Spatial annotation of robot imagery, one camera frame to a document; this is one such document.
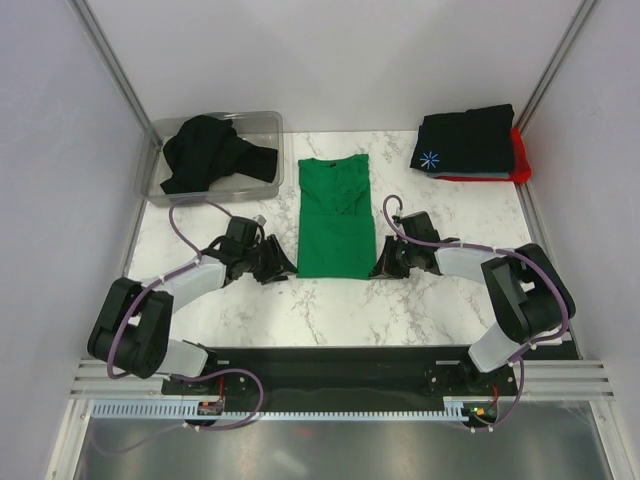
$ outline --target folded shirt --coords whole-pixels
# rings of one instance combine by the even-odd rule
[[[506,174],[515,167],[511,105],[424,117],[411,168],[432,175]]]
[[[527,160],[527,150],[524,147],[524,142],[522,141],[522,137],[520,136],[520,131],[517,128],[511,129],[511,143],[513,144],[513,152],[516,157],[516,166],[513,172],[508,175],[504,173],[456,173],[453,175],[447,175],[444,173],[427,173],[427,176],[430,178],[437,178],[439,180],[449,180],[451,182],[527,183],[527,181],[531,178],[531,166],[529,165],[529,160]]]
[[[376,264],[369,156],[299,160],[299,278],[369,279]]]

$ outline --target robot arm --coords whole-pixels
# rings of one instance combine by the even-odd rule
[[[457,238],[440,240],[425,212],[394,217],[394,221],[416,240],[458,241]],[[540,246],[530,243],[515,251],[532,260],[552,280],[572,318],[575,314],[573,299]],[[387,236],[382,256],[370,276],[406,278],[414,267],[436,275],[464,277],[487,286],[496,323],[471,345],[463,361],[467,368],[475,370],[471,372],[472,376],[497,370],[523,345],[559,327],[562,322],[560,307],[542,279],[518,260],[494,252],[425,247]],[[526,284],[533,284],[533,287],[526,290]]]
[[[252,273],[262,285],[286,280],[288,275],[297,273],[275,236],[265,238],[257,221],[242,217],[232,217],[226,234],[201,254],[195,267],[175,277],[170,274],[188,264],[161,277],[116,280],[89,337],[89,354],[107,361],[125,313],[145,287],[161,279],[162,283],[145,296],[134,312],[140,315],[138,325],[125,328],[114,365],[140,378],[156,372],[197,376],[204,367],[207,352],[196,345],[169,339],[172,314],[205,293],[226,287],[244,273]]]

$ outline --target green t-shirt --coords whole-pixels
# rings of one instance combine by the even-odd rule
[[[369,155],[298,165],[298,277],[369,278],[376,263]]]

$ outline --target white cable channel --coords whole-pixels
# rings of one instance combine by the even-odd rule
[[[462,402],[445,400],[442,411],[415,412],[263,412],[260,420],[308,421],[428,421],[462,422]],[[240,420],[248,412],[223,413],[222,416],[198,413],[198,400],[96,400],[92,418],[146,419],[146,420]]]

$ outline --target white wall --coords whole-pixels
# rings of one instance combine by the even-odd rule
[[[88,0],[152,120],[276,110],[290,131],[522,109],[579,0]]]
[[[0,479],[43,478],[117,276],[141,131],[63,0],[0,16]]]
[[[640,451],[640,3],[600,2],[526,131],[532,187]]]

